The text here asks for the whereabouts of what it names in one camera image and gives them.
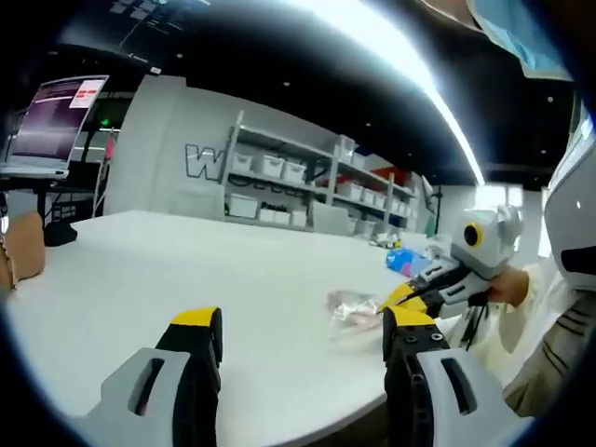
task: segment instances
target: plastic bag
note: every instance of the plastic bag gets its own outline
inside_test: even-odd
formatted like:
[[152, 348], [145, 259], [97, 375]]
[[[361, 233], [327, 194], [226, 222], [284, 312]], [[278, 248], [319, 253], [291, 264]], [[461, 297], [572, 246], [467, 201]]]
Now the plastic bag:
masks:
[[380, 327], [383, 315], [377, 314], [381, 301], [374, 295], [355, 291], [332, 291], [327, 306], [332, 311], [330, 337], [350, 335]]

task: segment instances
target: person's hand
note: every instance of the person's hand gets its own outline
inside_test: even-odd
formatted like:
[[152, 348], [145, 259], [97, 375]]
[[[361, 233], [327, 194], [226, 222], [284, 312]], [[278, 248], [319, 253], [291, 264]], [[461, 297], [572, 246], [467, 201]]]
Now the person's hand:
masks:
[[517, 307], [528, 294], [530, 279], [523, 270], [510, 265], [503, 272], [491, 280], [488, 299], [493, 303], [508, 303]]

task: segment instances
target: white wall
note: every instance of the white wall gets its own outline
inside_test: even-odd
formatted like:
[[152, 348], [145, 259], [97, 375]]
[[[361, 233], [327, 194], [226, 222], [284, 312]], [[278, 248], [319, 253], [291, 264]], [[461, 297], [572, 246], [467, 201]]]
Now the white wall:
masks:
[[[188, 88], [180, 77], [148, 75], [132, 100], [114, 150], [106, 212], [169, 212], [180, 183], [206, 181], [187, 178], [185, 146], [223, 151], [241, 110], [247, 126], [319, 148], [329, 147], [337, 138], [326, 129], [264, 105]], [[261, 194], [252, 187], [231, 189], [247, 196]], [[263, 199], [278, 197], [265, 193]]]
[[[473, 186], [443, 186], [440, 203], [439, 232], [451, 234], [455, 231], [462, 210], [474, 207], [475, 188]], [[523, 191], [523, 231], [518, 252], [511, 260], [517, 267], [538, 262], [540, 241], [540, 220], [542, 216], [541, 195], [536, 191]]]

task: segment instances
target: window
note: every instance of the window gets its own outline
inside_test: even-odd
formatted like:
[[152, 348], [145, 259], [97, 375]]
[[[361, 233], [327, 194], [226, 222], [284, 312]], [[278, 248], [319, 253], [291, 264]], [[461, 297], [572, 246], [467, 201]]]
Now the window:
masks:
[[500, 184], [485, 184], [476, 188], [474, 208], [496, 209], [507, 204], [507, 188]]
[[544, 208], [547, 206], [547, 197], [549, 190], [544, 188], [542, 190], [542, 218], [540, 223], [540, 242], [538, 243], [538, 256], [541, 258], [548, 258], [550, 256], [550, 240], [547, 233], [547, 224], [544, 220]]
[[[523, 189], [519, 185], [485, 184], [476, 188], [475, 208], [494, 210], [499, 205], [512, 205], [520, 210], [522, 218]], [[520, 247], [520, 238], [515, 239], [513, 249]]]

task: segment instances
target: ceiling light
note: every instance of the ceiling light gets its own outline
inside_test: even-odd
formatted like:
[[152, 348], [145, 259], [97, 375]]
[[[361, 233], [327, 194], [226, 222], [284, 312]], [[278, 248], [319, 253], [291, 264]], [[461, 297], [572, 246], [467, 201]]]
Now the ceiling light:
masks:
[[480, 166], [464, 132], [459, 127], [418, 52], [400, 29], [359, 0], [284, 0], [346, 34], [371, 53], [389, 63], [401, 75], [419, 86], [439, 110], [459, 143], [476, 183], [484, 185]]

